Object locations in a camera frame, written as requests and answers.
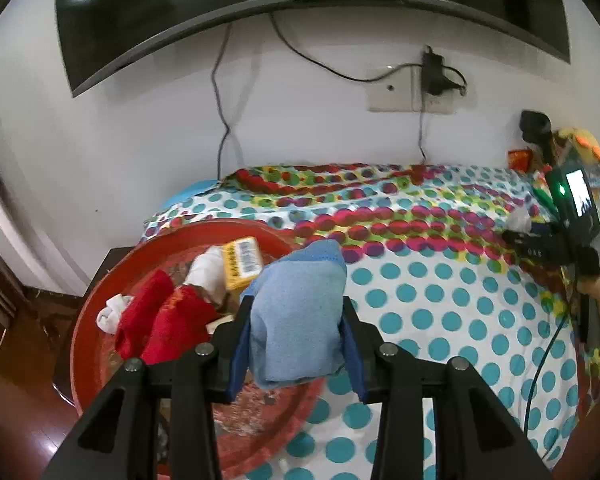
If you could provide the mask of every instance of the black cable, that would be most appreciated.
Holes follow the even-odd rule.
[[[284,37],[284,35],[282,34],[282,31],[280,31],[280,27],[278,26],[278,22],[276,20],[275,15],[273,14],[273,12],[269,13],[269,19],[271,21],[271,25],[273,26],[273,30],[276,32],[278,39],[280,41],[282,41],[282,43],[284,43],[287,48],[289,48],[291,51],[298,54],[298,56],[302,57],[303,59],[309,61],[310,63],[313,63],[314,65],[317,65],[325,70],[328,70],[328,72],[331,72],[332,74],[335,74],[338,77],[346,79],[347,81],[354,81],[356,83],[376,83],[378,81],[382,81],[382,79],[388,78],[389,76],[395,74],[396,72],[400,72],[400,70],[402,70],[403,68],[407,68],[408,66],[421,66],[420,63],[400,63],[400,65],[396,65],[393,68],[387,70],[386,72],[381,73],[380,75],[378,75],[376,77],[370,77],[370,78],[366,78],[366,79],[352,77],[350,75],[343,74],[342,72],[338,72],[336,69],[331,68],[328,65],[325,65],[323,62],[318,61],[317,59],[314,59],[314,58],[308,56],[307,54],[300,52],[298,49],[296,49],[296,47],[294,47],[291,43],[289,43],[287,38]]]
[[[465,96],[468,83],[466,82],[466,79],[462,75],[462,72],[460,72],[457,68],[453,68],[452,66],[443,65],[442,68],[446,68],[447,70],[451,70],[451,72],[453,72],[454,74],[458,74],[460,79],[462,79],[462,88],[460,89],[460,95]]]
[[[420,88],[420,126],[418,128],[418,147],[422,154],[421,164],[425,164],[427,161],[427,154],[424,152],[424,90]]]
[[[579,273],[576,270],[574,277],[573,277],[573,292],[571,293],[571,297],[570,297],[570,301],[569,301],[570,309],[571,309],[571,305],[573,303],[573,298],[576,295],[575,291],[576,291],[576,287],[578,285],[578,277],[579,277]],[[549,352],[551,351],[551,347],[554,345],[555,340],[557,339],[558,334],[560,333],[560,330],[562,330],[564,323],[567,321],[568,315],[569,315],[569,312],[565,311],[564,315],[562,316],[562,320],[554,333],[554,336],[551,338],[551,341],[549,341],[549,345],[547,346],[546,350],[544,351],[544,354],[542,355],[542,359],[540,359],[540,364],[538,365],[538,369],[536,370],[536,374],[534,375],[534,380],[531,381],[531,388],[529,388],[529,396],[528,396],[528,401],[526,402],[526,410],[525,410],[525,436],[528,435],[529,413],[531,412],[531,402],[534,398],[534,391],[536,390],[536,386],[538,385],[538,378],[540,377],[540,372],[542,371],[542,366],[544,365],[544,362],[546,361],[546,358],[549,355]]]
[[[220,116],[220,120],[222,121],[222,125],[224,126],[224,135],[220,140],[220,146],[218,146],[218,180],[220,180],[220,158],[222,156],[222,147],[224,146],[224,142],[226,138],[231,133],[231,126],[227,123],[224,118],[224,112],[222,111],[222,100],[220,99],[220,91],[218,89],[218,82],[216,81],[216,73],[218,72],[218,67],[222,62],[222,58],[224,57],[224,53],[226,51],[226,46],[229,43],[229,36],[231,35],[231,28],[233,22],[229,22],[224,30],[224,37],[222,38],[222,43],[220,44],[220,50],[218,51],[218,57],[216,57],[216,62],[214,63],[214,67],[211,70],[211,84],[214,87],[214,96],[216,97],[216,107],[218,108],[218,115]]]

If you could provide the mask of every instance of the polka dot bedsheet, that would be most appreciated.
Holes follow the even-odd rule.
[[[557,271],[520,260],[498,235],[507,214],[548,214],[529,179],[477,166],[329,164],[239,170],[218,189],[145,222],[143,240],[208,218],[286,230],[299,244],[337,240],[346,294],[361,320],[421,359],[468,359],[522,426],[532,378],[567,312]],[[600,348],[585,351],[570,320],[531,396],[528,436],[555,465],[600,392]],[[346,371],[326,381],[302,431],[250,480],[369,478],[380,406],[365,406]],[[435,478],[435,420],[424,400],[424,479]]]

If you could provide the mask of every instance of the camera screen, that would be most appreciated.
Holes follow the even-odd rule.
[[[571,195],[573,196],[578,216],[582,216],[591,209],[591,197],[589,190],[587,190],[587,184],[584,182],[582,170],[567,173],[567,182],[571,188]]]

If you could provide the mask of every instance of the wall outlet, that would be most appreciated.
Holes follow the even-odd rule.
[[[419,112],[422,106],[420,97],[420,67],[412,67],[411,97],[413,99],[412,111]],[[425,94],[424,111],[429,114],[452,114],[454,112],[454,94],[457,90],[442,92],[440,95]]]
[[[413,67],[406,67],[377,83],[365,83],[366,107],[372,112],[413,112]],[[371,78],[390,70],[391,66],[371,68]]]

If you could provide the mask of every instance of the yellow box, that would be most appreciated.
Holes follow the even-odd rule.
[[[224,284],[230,292],[243,289],[262,272],[262,256],[252,236],[222,246]]]

